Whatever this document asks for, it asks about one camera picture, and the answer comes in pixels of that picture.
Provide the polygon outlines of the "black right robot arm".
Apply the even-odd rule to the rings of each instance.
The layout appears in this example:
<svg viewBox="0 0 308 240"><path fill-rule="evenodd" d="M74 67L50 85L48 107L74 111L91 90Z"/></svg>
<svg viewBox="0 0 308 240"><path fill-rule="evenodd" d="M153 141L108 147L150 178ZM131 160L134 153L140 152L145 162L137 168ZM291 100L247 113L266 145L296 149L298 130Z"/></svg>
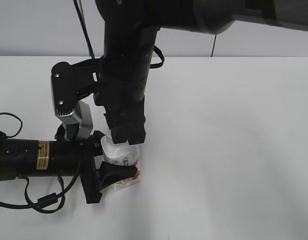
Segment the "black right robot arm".
<svg viewBox="0 0 308 240"><path fill-rule="evenodd" d="M144 189L215 191L308 184L308 58L194 57L148 80L160 29L220 33L234 20L308 27L308 0L98 0L104 19L100 101L116 143L142 143Z"/></svg>

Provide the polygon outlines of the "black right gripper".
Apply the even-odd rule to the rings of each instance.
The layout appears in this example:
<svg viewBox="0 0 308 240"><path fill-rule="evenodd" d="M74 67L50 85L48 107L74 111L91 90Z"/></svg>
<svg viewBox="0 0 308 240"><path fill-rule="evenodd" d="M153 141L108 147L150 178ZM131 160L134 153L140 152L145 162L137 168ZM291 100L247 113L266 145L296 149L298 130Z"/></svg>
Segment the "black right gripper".
<svg viewBox="0 0 308 240"><path fill-rule="evenodd" d="M145 142L144 91L143 85L115 82L96 84L94 103L105 109L114 144L128 141L130 145L138 145Z"/></svg>

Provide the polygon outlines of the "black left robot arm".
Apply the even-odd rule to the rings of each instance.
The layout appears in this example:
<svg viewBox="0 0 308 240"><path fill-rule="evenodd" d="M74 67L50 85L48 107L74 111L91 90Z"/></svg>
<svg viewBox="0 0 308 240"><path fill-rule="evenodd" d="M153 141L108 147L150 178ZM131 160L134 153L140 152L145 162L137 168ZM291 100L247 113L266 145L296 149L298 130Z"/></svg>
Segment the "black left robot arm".
<svg viewBox="0 0 308 240"><path fill-rule="evenodd" d="M94 131L87 139L65 141L11 139L0 131L0 182L17 177L78 175L87 204L99 203L102 193L95 157L103 154L101 138Z"/></svg>

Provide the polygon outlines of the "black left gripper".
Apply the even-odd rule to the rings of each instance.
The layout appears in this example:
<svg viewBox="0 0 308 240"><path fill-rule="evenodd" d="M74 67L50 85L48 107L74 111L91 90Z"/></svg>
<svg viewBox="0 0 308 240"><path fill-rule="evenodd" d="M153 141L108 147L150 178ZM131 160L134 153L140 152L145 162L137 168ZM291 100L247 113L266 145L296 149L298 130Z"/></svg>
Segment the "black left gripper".
<svg viewBox="0 0 308 240"><path fill-rule="evenodd" d="M79 142L80 181L87 204L100 202L105 188L136 175L135 166L115 165L103 161L96 170L95 157L104 154L102 138L105 134L99 130L93 132L93 140L85 139Z"/></svg>

